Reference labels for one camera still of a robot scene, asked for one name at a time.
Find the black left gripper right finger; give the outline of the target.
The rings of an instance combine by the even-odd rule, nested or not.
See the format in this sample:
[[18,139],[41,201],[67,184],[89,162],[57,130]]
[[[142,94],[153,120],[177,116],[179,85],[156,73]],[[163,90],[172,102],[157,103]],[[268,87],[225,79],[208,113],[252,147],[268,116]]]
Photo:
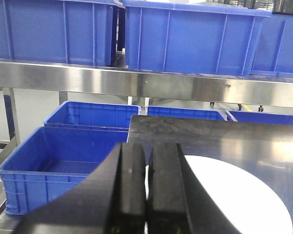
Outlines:
[[238,234],[196,178],[178,143],[156,143],[148,168],[150,234]]

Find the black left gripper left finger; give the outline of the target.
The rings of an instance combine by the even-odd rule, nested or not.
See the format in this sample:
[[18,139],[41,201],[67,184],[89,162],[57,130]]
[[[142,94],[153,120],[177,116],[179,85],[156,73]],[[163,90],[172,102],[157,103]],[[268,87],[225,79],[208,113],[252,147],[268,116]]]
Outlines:
[[81,183],[25,214],[15,234],[142,234],[145,229],[145,153],[117,143]]

